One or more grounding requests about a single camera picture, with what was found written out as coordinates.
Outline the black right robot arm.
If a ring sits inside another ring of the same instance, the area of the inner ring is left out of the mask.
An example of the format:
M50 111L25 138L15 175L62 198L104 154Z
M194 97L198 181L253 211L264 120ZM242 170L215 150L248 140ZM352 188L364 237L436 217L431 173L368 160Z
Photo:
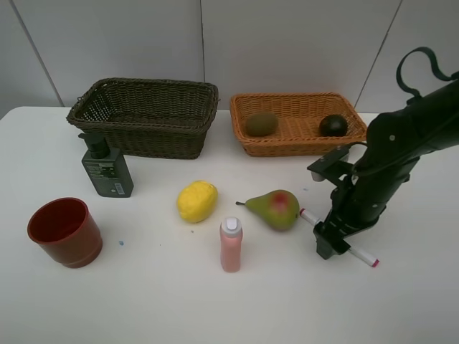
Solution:
M458 81L393 113L381 113L367 128L366 150L354 164L344 161L350 145L312 163L314 179L334 184L331 210L313 228L323 259L350 248L347 237L372 228L398 188L409 181L421 156L458 144Z

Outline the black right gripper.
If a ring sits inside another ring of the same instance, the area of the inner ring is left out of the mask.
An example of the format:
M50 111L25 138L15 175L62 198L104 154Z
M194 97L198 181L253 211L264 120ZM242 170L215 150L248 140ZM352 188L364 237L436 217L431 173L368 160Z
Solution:
M345 237L373 227L398 188L410 179L417 164L413 158L394 164L369 176L358 177L356 182L345 178L342 188L331 194L332 208L324 222L313 228L316 253L323 259L342 255L350 249Z

